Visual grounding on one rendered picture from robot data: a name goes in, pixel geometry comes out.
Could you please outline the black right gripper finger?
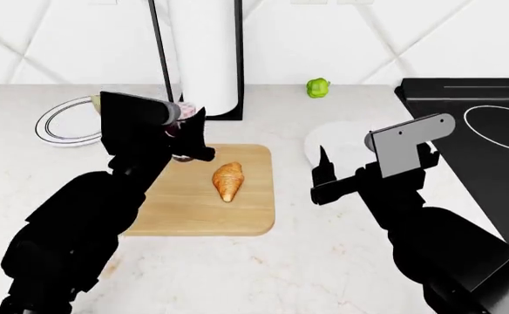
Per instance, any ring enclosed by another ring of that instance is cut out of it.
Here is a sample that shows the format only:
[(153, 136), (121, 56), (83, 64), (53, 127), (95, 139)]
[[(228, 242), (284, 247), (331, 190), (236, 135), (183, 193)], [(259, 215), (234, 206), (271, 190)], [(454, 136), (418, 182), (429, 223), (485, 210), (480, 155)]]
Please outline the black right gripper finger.
[(328, 155), (323, 146), (320, 148), (320, 159), (316, 167), (311, 171), (313, 187), (316, 188), (328, 182), (336, 181), (334, 164), (329, 160)]
[(421, 143), (417, 145), (417, 153), (422, 169), (429, 169), (435, 167), (439, 161), (439, 151), (431, 151), (428, 143)]

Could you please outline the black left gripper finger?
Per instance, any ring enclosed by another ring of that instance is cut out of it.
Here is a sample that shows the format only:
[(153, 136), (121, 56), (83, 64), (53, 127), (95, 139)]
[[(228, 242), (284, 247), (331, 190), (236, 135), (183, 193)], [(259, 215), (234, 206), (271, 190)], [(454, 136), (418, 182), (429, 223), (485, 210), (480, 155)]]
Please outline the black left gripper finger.
[(206, 147), (205, 143), (206, 109), (201, 108), (193, 117), (186, 120), (177, 134), (179, 154), (197, 154)]

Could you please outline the jam jar with checked lid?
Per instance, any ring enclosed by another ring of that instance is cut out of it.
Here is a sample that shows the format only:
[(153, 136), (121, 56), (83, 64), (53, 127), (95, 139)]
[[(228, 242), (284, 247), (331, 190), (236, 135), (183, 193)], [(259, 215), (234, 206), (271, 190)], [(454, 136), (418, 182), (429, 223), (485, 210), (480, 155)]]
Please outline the jam jar with checked lid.
[(180, 109), (180, 116), (175, 122), (172, 123), (172, 125), (169, 125), (165, 128), (166, 135), (172, 138), (176, 137), (179, 130), (185, 125), (186, 120), (193, 117), (197, 112), (196, 106), (193, 104), (179, 101), (176, 103), (176, 105)]

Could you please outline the golden brown croissant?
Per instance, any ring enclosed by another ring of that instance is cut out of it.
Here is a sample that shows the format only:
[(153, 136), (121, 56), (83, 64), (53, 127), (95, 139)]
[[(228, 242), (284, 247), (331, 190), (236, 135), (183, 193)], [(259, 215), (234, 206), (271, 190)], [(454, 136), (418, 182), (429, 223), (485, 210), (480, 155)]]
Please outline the golden brown croissant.
[(237, 161), (224, 164), (214, 172), (212, 177), (214, 187), (226, 203), (234, 199), (244, 180), (242, 166)]

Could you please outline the wooden cutting board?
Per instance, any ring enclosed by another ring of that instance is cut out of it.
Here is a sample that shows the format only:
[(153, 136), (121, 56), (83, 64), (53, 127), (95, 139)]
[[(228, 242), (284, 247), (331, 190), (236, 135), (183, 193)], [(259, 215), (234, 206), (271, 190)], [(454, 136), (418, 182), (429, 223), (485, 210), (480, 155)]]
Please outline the wooden cutting board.
[[(215, 159), (170, 161), (146, 193), (125, 236), (259, 236), (275, 223), (271, 153), (254, 144), (215, 144)], [(237, 161), (245, 181), (230, 202), (212, 183), (214, 172)]]

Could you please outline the plain white round plate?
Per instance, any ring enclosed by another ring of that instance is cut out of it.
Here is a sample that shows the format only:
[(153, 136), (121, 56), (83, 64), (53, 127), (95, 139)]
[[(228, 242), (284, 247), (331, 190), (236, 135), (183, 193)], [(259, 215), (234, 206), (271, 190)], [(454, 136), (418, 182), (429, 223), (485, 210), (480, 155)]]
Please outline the plain white round plate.
[(337, 174), (349, 174), (364, 164), (377, 161), (376, 155), (364, 144), (364, 137), (371, 131), (384, 127), (371, 122), (329, 122), (313, 130), (304, 142), (304, 150), (312, 167), (320, 159), (323, 146)]

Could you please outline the black induction cooktop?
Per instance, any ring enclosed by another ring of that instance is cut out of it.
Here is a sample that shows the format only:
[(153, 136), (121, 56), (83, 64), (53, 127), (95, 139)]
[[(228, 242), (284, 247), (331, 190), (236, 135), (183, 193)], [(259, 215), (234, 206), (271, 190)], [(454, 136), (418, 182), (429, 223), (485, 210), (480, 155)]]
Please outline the black induction cooktop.
[(395, 94), (414, 118), (456, 120), (432, 143), (509, 242), (509, 78), (405, 78)]

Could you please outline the green bell pepper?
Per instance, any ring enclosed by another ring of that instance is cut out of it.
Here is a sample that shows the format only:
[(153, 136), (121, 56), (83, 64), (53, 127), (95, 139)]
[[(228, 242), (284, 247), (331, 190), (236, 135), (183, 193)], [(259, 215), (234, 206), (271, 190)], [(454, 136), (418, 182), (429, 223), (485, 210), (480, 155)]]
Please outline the green bell pepper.
[(310, 98), (320, 99), (329, 93), (330, 82), (325, 78), (314, 78), (306, 84), (306, 91)]

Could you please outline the white plate with black rings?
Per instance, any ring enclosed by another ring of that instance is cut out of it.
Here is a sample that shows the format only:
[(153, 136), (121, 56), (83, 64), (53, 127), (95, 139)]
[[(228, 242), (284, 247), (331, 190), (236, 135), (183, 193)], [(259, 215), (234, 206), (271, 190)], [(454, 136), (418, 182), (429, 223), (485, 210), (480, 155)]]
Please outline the white plate with black rings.
[(55, 147), (80, 147), (101, 140), (101, 118), (94, 101), (85, 96), (65, 101), (43, 114), (34, 127), (35, 135)]

